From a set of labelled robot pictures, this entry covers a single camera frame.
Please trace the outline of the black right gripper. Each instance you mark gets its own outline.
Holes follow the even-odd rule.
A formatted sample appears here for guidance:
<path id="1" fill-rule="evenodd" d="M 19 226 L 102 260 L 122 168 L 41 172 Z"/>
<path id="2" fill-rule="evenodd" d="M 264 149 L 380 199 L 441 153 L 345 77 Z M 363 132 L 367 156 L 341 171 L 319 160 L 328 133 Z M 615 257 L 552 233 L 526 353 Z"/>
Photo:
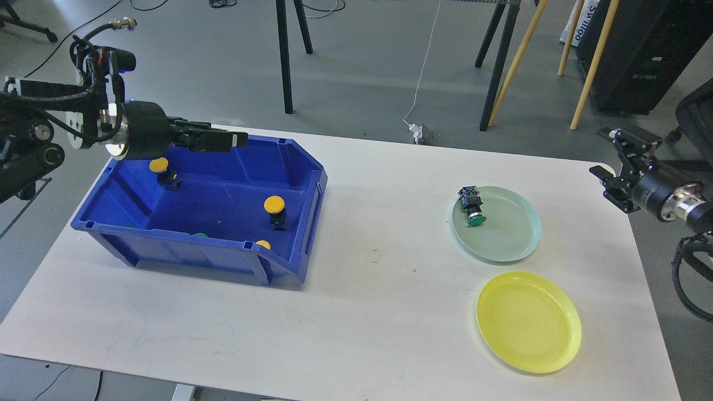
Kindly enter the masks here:
<path id="1" fill-rule="evenodd" d="M 604 167 L 590 168 L 605 199 L 626 214 L 645 209 L 660 221 L 693 220 L 697 181 L 679 170 L 655 167 L 655 150 L 663 143 L 659 135 L 638 125 L 603 127 L 597 134 L 614 145 L 622 162 L 621 177 Z"/>

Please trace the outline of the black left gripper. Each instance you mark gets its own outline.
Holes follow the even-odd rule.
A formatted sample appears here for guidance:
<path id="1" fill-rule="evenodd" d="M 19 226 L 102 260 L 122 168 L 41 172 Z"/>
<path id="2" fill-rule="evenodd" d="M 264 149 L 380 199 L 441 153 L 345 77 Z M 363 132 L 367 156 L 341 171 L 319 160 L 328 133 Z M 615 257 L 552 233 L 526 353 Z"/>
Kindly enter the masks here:
<path id="1" fill-rule="evenodd" d="M 117 104 L 110 112 L 113 122 L 117 122 L 118 113 L 121 113 L 120 128 L 105 142 L 105 149 L 116 160 L 156 159 L 171 144 L 199 153 L 226 153 L 248 142 L 245 132 L 216 129 L 209 122 L 168 118 L 155 102 Z"/>

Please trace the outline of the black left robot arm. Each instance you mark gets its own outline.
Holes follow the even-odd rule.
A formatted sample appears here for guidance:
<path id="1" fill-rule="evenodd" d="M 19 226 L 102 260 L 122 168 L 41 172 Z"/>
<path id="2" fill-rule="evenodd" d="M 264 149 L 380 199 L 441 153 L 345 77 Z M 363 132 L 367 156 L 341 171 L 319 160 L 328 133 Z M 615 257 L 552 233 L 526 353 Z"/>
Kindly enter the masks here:
<path id="1" fill-rule="evenodd" d="M 8 77 L 2 87 L 2 201 L 31 202 L 36 183 L 65 160 L 53 142 L 55 129 L 78 140 L 79 147 L 105 144 L 116 160 L 160 158 L 171 145 L 199 153 L 225 153 L 247 145 L 244 132 L 209 123 L 168 117 L 154 102 L 127 101 L 122 74 L 136 67 L 129 51 L 98 46 L 92 38 L 107 30 L 136 28 L 130 17 L 74 36 L 70 58 L 79 72 L 76 85 Z"/>

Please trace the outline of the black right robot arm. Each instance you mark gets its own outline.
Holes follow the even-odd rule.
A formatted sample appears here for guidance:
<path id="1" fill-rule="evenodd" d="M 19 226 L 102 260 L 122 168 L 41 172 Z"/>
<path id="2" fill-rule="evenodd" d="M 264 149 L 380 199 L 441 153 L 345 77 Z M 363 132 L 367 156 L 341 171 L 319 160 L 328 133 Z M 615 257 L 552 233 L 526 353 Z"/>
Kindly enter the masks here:
<path id="1" fill-rule="evenodd" d="M 604 188 L 603 196 L 620 211 L 633 213 L 645 210 L 660 222 L 683 221 L 692 236 L 681 238 L 671 263 L 675 292 L 684 307 L 694 316 L 711 322 L 710 312 L 698 307 L 682 287 L 682 262 L 708 281 L 711 266 L 699 259 L 699 254 L 711 257 L 711 201 L 704 196 L 704 185 L 682 171 L 660 162 L 655 150 L 663 140 L 649 130 L 636 125 L 620 129 L 602 128 L 597 134 L 613 144 L 622 162 L 619 175 L 596 165 L 590 168 Z"/>

